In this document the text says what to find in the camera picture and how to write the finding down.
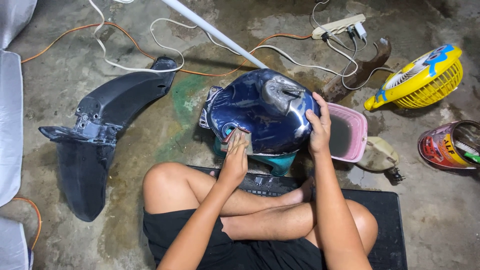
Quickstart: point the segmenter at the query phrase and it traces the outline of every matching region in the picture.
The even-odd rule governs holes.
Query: black plastic fender
[[[159,57],[150,69],[176,67],[172,59]],[[61,185],[76,217],[90,222],[100,214],[117,132],[143,106],[166,95],[174,76],[175,72],[134,72],[115,78],[80,101],[75,127],[38,128],[57,143]]]

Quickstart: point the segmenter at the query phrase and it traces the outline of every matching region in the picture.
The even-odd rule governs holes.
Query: white pole
[[[240,55],[250,60],[250,62],[254,63],[259,68],[268,68],[264,63],[260,62],[260,60],[256,59],[253,55],[249,54],[246,50],[240,47],[233,40],[228,38],[226,35],[222,34],[222,32],[218,31],[215,27],[211,26],[200,16],[198,16],[193,11],[188,9],[186,6],[182,5],[182,3],[178,2],[177,0],[162,0],[162,1],[165,4],[169,5],[170,7],[172,7],[173,9],[175,9],[176,11],[178,11],[183,16],[187,17],[189,20],[191,20],[194,24],[198,25],[203,30],[207,31],[214,37],[220,39],[220,41],[225,43],[232,50],[238,52]]]

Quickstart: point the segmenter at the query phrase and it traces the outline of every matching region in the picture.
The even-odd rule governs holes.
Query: orange extension cord
[[[31,249],[33,249],[35,247],[35,244],[36,244],[37,240],[38,240],[38,237],[40,236],[40,231],[42,230],[42,216],[40,216],[40,211],[38,211],[38,208],[36,207],[35,203],[33,201],[27,199],[27,198],[15,197],[12,200],[26,201],[29,204],[31,204],[32,207],[35,209],[36,216],[38,218],[38,228],[36,230],[35,240],[33,241],[33,245],[32,245],[32,248],[31,248]]]
[[[118,29],[120,29],[123,33],[125,33],[129,38],[130,40],[135,44],[135,46],[137,47],[137,49],[142,53],[144,54],[145,56],[155,60],[156,58],[150,56],[149,54],[147,54],[146,52],[144,52],[139,46],[138,44],[135,42],[135,40],[127,33],[127,31],[125,31],[123,28],[121,28],[119,25],[116,25],[114,23],[110,23],[110,22],[104,22],[106,25],[112,25]],[[68,30],[67,32],[61,34],[57,39],[55,39],[50,45],[48,45],[45,49],[43,49],[43,51],[39,52],[38,54],[30,57],[30,58],[27,58],[25,60],[23,60],[21,63],[25,63],[27,61],[30,61],[32,59],[35,59],[37,58],[38,56],[40,56],[42,53],[46,52],[50,47],[52,47],[52,45],[57,42],[60,38],[62,38],[64,35],[70,33],[70,32],[73,32],[73,31],[77,31],[77,30],[80,30],[80,29],[84,29],[84,28],[89,28],[89,27],[93,27],[93,26],[99,26],[100,24],[92,24],[92,25],[84,25],[84,26],[81,26],[81,27],[77,27],[77,28],[74,28],[74,29],[70,29]],[[292,37],[292,38],[297,38],[297,39],[306,39],[306,38],[309,38],[311,37],[311,35],[308,35],[308,36],[298,36],[298,35],[294,35],[294,34],[275,34],[275,35],[271,35],[267,38],[265,38],[264,40],[262,40],[262,42],[260,42],[258,46],[262,45],[265,41],[267,41],[268,39],[270,38],[273,38],[273,37]],[[197,75],[203,75],[203,76],[214,76],[214,77],[217,77],[217,76],[226,76],[226,75],[229,75],[229,74],[232,74],[234,73],[235,71],[239,70],[242,66],[245,65],[245,63],[247,62],[248,60],[245,59],[245,61],[240,65],[238,66],[236,69],[228,72],[228,73],[225,73],[225,74],[206,74],[206,73],[201,73],[201,72],[195,72],[195,71],[189,71],[189,70],[184,70],[184,69],[180,69],[180,71],[183,71],[183,72],[186,72],[186,73],[191,73],[191,74],[197,74]]]

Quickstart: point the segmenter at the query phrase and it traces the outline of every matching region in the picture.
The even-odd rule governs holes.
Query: paint can
[[[480,123],[462,120],[424,132],[418,140],[419,153],[430,165],[441,170],[475,169],[480,164],[464,157],[456,141],[480,151]]]

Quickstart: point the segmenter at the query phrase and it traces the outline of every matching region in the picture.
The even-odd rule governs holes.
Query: power strip
[[[346,18],[343,20],[339,20],[336,22],[332,22],[329,24],[322,25],[323,28],[328,29],[330,32],[336,34],[340,34],[342,32],[346,32],[347,27],[353,26],[356,23],[363,23],[366,20],[365,15],[363,14],[358,14],[350,18]],[[312,32],[312,38],[313,39],[322,39],[322,35],[325,33],[323,29],[320,27],[317,27],[313,32]]]

